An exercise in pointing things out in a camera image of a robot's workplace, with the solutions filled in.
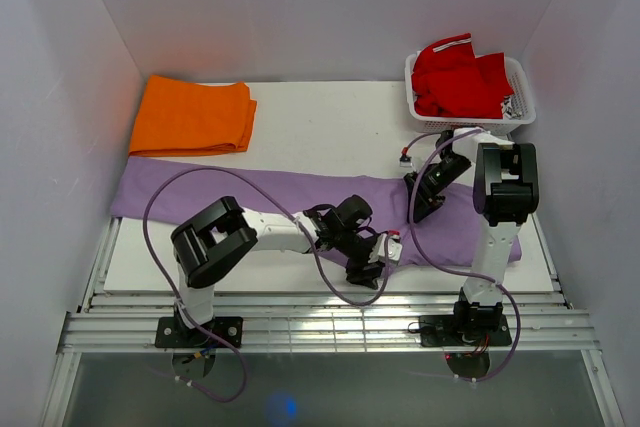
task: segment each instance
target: metal frame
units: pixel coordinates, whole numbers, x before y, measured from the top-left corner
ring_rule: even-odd
[[[522,317],[518,350],[581,351],[605,425],[623,425],[589,314],[567,306],[535,214],[533,221],[555,291],[514,295]],[[153,344],[158,319],[172,315],[172,296],[104,291],[119,227],[120,220],[112,219],[100,244],[80,313],[66,319],[43,416],[42,425],[47,427],[62,425],[83,352],[166,352]],[[438,352],[443,349],[421,347],[419,335],[410,334],[407,328],[419,315],[450,313],[457,299],[454,293],[392,294],[360,309],[325,294],[219,294],[214,305],[217,315],[245,319],[242,351],[246,353]],[[505,315],[513,328],[515,319],[510,305],[505,305]]]

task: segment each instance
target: basket of red cloth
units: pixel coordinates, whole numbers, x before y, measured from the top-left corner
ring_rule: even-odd
[[[409,110],[425,132],[477,125],[504,135],[536,118],[520,63],[502,53],[476,57],[471,34],[410,55],[404,74]]]

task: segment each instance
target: white basket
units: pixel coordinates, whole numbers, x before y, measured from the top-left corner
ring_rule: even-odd
[[[458,127],[479,126],[490,131],[494,135],[506,135],[521,125],[530,124],[536,120],[536,111],[533,107],[533,96],[529,89],[529,82],[522,70],[520,62],[509,57],[504,58],[505,71],[507,80],[513,89],[513,98],[511,100],[514,109],[520,112],[522,117],[519,119],[463,119],[455,117],[428,117],[420,115],[416,112],[415,101],[417,96],[413,92],[411,84],[411,74],[413,66],[420,52],[410,55],[404,64],[404,82],[407,89],[407,102],[409,103],[409,111],[411,115],[424,123],[424,132],[441,132],[447,129],[456,129]]]

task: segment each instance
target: red cloth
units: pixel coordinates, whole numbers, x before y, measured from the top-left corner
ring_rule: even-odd
[[[424,49],[411,76],[416,112],[440,117],[501,119],[502,101],[513,94],[504,54],[476,59],[471,34],[440,40]]]

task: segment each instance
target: black and white robotic arm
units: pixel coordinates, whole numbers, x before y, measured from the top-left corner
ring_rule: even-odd
[[[474,129],[445,131],[437,145],[471,130]],[[475,163],[473,205],[481,216],[481,229],[471,272],[502,283],[516,236],[538,206],[535,147],[483,131],[456,140],[442,150],[440,157],[439,163],[427,168],[417,186],[414,221],[417,223],[439,209],[445,201],[442,191]],[[410,162],[406,152],[400,160]],[[417,173],[407,174],[404,180],[411,195]],[[491,345],[511,343],[502,315],[502,292],[493,282],[467,278],[453,315],[437,317],[421,318],[438,325],[436,335],[426,339],[429,345],[446,346],[459,336],[475,339],[485,335],[491,337]]]
[[[337,249],[347,257],[347,281],[377,288],[385,265],[387,238],[389,265],[397,265],[402,245],[397,232],[378,233],[363,226],[371,215],[371,207],[357,195],[337,207],[318,205],[293,214],[295,222],[281,214],[242,208],[234,197],[217,200],[171,235],[184,303],[176,309],[174,328],[186,338],[195,327],[184,315],[185,309],[199,325],[214,319],[215,284],[249,251],[310,253],[310,239],[302,227],[318,251]]]

